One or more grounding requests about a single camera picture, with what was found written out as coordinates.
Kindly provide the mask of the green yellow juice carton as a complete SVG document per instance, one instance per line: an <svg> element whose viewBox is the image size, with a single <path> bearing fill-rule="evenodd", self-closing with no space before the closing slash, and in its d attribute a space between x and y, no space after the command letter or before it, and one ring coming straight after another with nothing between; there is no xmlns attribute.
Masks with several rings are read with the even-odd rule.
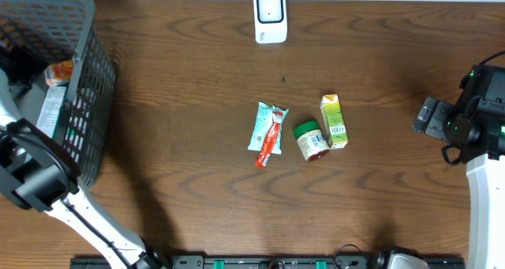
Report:
<svg viewBox="0 0 505 269"><path fill-rule="evenodd" d="M344 148L348 143L348 136L338 95L324 95L320 103L320 110L330 149Z"/></svg>

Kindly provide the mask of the green lid spread jar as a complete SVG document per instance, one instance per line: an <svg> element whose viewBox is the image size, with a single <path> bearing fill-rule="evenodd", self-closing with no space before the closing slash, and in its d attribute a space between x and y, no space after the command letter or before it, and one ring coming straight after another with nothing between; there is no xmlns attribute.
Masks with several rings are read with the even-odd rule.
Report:
<svg viewBox="0 0 505 269"><path fill-rule="evenodd" d="M317 121L307 121L296 127L294 137L307 162L320 159L330 151Z"/></svg>

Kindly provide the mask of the light blue wipes pack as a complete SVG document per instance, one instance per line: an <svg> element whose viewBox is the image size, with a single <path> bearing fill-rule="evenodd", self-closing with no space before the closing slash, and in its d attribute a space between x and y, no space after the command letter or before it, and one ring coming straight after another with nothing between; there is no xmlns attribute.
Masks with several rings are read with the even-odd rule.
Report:
<svg viewBox="0 0 505 269"><path fill-rule="evenodd" d="M267 132L273 123L272 114L274 111L279 111L282 113L281 123L283 123L284 119L289 113L288 109L284 110L275 105L268 106L266 103L259 102L258 110L256 113L255 126L252 131L252 137L248 146L248 149L250 151L260 151L262 148L265 136L267 135Z"/></svg>

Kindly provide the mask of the red snack bar wrapper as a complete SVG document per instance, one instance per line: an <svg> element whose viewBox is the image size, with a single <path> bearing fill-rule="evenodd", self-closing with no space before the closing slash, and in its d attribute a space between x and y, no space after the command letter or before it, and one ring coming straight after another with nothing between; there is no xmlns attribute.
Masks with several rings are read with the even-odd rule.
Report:
<svg viewBox="0 0 505 269"><path fill-rule="evenodd" d="M283 113L281 111L274 111L272 113L272 126L264 138L264 144L260 150L258 159L256 160L256 167L260 169L264 169L267 166L267 162L271 157L271 153L273 152L280 133L282 119Z"/></svg>

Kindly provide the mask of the orange Kleenex tissue pack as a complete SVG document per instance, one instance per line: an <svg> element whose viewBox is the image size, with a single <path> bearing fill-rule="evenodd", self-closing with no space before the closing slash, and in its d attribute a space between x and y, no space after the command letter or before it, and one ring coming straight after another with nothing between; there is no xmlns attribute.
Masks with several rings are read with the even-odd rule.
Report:
<svg viewBox="0 0 505 269"><path fill-rule="evenodd" d="M46 84L50 87L68 84L71 81L73 67L73 60L49 65L43 73Z"/></svg>

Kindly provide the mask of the green 3M gloves package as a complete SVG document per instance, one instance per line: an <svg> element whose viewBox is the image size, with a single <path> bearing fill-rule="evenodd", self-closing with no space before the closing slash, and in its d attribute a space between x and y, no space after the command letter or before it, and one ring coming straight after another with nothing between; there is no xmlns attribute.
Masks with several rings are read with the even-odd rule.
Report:
<svg viewBox="0 0 505 269"><path fill-rule="evenodd" d="M50 138L54 136L66 90L66 86L54 86L47 89L36 127Z"/></svg>

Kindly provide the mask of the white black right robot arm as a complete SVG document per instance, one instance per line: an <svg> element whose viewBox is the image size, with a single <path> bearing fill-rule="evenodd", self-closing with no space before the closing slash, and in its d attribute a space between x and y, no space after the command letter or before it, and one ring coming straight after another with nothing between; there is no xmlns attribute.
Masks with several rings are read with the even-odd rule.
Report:
<svg viewBox="0 0 505 269"><path fill-rule="evenodd" d="M445 142L451 166L466 167L470 190L469 268L504 266L504 70L474 65L456 103L425 99L414 131Z"/></svg>

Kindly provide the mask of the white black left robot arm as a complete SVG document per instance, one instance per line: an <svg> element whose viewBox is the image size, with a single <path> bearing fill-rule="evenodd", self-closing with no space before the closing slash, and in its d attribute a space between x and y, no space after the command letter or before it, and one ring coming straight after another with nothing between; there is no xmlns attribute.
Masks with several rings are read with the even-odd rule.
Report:
<svg viewBox="0 0 505 269"><path fill-rule="evenodd" d="M65 223L112 268L170 268L167 259L92 198L69 153L22 116L9 84L41 66L25 50L1 45L1 194L21 209Z"/></svg>

